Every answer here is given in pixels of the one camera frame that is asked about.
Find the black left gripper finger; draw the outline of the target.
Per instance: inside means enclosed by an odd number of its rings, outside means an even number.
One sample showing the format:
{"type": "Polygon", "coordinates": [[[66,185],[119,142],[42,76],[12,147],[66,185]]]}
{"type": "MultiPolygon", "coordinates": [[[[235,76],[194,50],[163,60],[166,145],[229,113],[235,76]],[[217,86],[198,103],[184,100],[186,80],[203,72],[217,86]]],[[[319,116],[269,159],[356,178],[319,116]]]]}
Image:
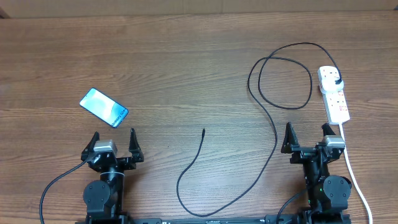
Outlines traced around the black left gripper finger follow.
{"type": "Polygon", "coordinates": [[[88,143],[88,145],[84,148],[84,150],[82,151],[82,153],[90,153],[93,152],[94,146],[96,144],[96,142],[100,139],[100,134],[96,131],[93,135],[93,137],[91,138],[90,142],[88,143]]]}
{"type": "Polygon", "coordinates": [[[129,152],[133,157],[142,157],[142,150],[137,141],[137,135],[134,128],[131,128],[130,132],[129,152]]]}

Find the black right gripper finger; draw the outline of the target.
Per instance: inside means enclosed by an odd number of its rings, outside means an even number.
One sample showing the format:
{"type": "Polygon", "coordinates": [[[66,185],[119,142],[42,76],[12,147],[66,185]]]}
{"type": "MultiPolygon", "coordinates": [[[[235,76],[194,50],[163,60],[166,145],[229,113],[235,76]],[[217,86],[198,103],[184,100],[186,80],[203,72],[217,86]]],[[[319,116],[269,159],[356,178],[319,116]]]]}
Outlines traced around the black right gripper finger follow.
{"type": "Polygon", "coordinates": [[[291,122],[286,124],[285,137],[281,147],[281,153],[291,154],[299,148],[299,141],[291,122]]]}
{"type": "Polygon", "coordinates": [[[328,123],[322,125],[322,131],[324,136],[335,135],[335,132],[332,130],[328,123]]]}

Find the blue-screen Samsung smartphone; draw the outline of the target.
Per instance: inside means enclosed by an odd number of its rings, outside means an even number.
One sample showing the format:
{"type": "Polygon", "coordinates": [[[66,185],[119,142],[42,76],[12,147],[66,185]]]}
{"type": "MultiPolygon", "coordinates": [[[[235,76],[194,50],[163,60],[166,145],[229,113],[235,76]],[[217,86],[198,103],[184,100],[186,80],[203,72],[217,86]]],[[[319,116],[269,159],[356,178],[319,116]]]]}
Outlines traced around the blue-screen Samsung smartphone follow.
{"type": "Polygon", "coordinates": [[[91,88],[80,100],[80,106],[110,125],[117,128],[129,110],[96,88],[91,88]]]}

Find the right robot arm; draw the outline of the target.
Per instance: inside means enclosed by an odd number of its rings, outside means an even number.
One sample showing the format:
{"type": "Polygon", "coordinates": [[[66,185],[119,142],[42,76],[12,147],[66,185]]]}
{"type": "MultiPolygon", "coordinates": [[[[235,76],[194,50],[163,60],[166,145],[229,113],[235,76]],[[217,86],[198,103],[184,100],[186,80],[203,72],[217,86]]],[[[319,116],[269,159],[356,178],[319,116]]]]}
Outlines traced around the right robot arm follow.
{"type": "Polygon", "coordinates": [[[349,215],[343,211],[348,208],[352,183],[343,176],[331,175],[328,164],[342,155],[346,143],[340,135],[325,123],[322,126],[323,139],[313,147],[302,147],[292,123],[288,122],[281,152],[290,154],[291,164],[303,165],[305,189],[290,198],[277,214],[277,223],[350,223],[349,215]],[[308,195],[308,208],[282,218],[284,208],[299,198],[308,195]]]}

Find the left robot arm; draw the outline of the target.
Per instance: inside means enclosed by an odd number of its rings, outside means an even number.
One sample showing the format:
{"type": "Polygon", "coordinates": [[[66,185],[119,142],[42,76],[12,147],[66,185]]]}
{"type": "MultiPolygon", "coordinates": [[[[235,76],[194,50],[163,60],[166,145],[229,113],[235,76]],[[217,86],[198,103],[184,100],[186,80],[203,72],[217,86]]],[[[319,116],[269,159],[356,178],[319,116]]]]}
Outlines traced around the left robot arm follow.
{"type": "Polygon", "coordinates": [[[123,210],[124,179],[126,170],[134,170],[144,161],[135,130],[130,132],[129,157],[117,157],[117,147],[112,139],[101,140],[95,132],[81,153],[81,160],[100,174],[83,191],[86,204],[86,223],[133,223],[132,217],[123,210]]]}

